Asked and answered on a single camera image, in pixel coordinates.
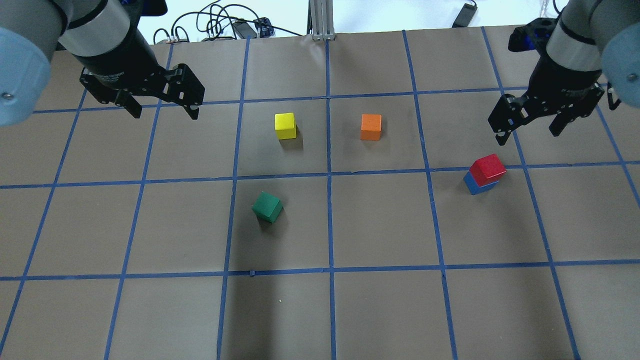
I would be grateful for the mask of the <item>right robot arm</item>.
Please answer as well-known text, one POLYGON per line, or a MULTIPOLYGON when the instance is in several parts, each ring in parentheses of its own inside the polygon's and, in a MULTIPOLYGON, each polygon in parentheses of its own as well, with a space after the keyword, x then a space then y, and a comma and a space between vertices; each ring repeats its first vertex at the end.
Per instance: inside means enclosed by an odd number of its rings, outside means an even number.
POLYGON ((640 104, 640 5, 637 0, 570 0, 557 18, 515 28, 508 50, 539 59, 521 96, 497 101, 487 122, 503 146, 521 126, 553 116, 554 137, 589 117, 603 96, 611 110, 640 104))

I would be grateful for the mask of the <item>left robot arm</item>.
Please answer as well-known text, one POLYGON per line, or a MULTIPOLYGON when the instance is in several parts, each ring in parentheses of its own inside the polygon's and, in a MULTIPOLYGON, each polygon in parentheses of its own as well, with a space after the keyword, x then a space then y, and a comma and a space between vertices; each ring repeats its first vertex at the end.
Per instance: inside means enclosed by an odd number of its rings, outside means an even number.
POLYGON ((183 107, 197 120, 205 87, 187 64, 161 66, 138 29, 167 13, 164 0, 3 0, 0 3, 0 123, 34 112, 58 45, 83 66, 79 82, 101 104, 140 118, 137 97, 183 107))

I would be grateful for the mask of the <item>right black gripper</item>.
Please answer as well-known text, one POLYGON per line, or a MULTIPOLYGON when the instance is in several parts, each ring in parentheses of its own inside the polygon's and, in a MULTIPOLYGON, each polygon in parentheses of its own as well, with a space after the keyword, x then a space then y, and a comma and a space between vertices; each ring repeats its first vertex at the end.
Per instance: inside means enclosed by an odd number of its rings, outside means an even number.
POLYGON ((526 92, 501 95, 487 119, 497 144, 505 146, 516 129, 538 117, 557 114, 548 127, 554 137, 576 119, 589 117, 604 93, 601 75, 602 69, 574 70, 540 55, 526 92))

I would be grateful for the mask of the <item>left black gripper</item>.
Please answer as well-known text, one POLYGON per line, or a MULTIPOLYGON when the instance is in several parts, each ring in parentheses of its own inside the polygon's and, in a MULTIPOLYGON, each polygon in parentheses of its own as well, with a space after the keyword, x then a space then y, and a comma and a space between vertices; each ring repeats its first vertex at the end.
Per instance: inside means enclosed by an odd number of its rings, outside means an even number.
POLYGON ((185 63, 171 70, 161 66, 139 30, 129 30, 103 54, 82 55, 80 63, 80 83, 100 104, 115 104, 139 119, 142 105, 135 96, 149 96, 179 105, 194 121, 199 118, 205 86, 185 63))

